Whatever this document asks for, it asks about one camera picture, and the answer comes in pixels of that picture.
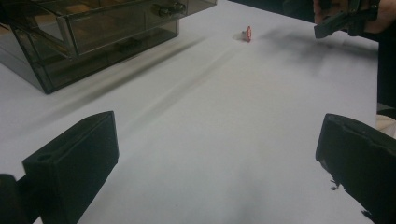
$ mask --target hand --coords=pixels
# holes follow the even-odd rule
[[[369,6],[369,0],[361,0],[361,9]],[[330,10],[322,10],[319,0],[314,0],[315,23],[321,23],[325,17],[336,14],[340,11],[348,11],[348,0],[332,0]],[[367,33],[378,34],[387,29],[396,21],[396,1],[380,0],[378,17],[375,21],[367,21],[364,31]]]

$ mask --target plastic drawer unit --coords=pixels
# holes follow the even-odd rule
[[[217,0],[0,3],[0,63],[51,93],[176,37],[179,19]]]

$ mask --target white surface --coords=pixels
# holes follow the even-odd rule
[[[253,39],[235,38],[248,25]],[[0,64],[0,170],[114,110],[120,161],[81,224],[372,223],[315,161],[326,113],[375,126],[374,42],[225,0],[180,36],[44,95]]]

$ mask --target dark background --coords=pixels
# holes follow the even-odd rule
[[[303,21],[314,22],[312,0],[231,0],[250,7],[260,8]],[[380,104],[396,108],[396,23],[384,34],[363,35],[379,43],[378,95]]]

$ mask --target table surface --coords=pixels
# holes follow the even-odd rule
[[[315,151],[326,113],[375,125],[377,44],[313,27],[219,0],[52,95],[0,64],[0,170],[21,178],[24,158],[113,110],[120,161],[81,224],[372,223]]]

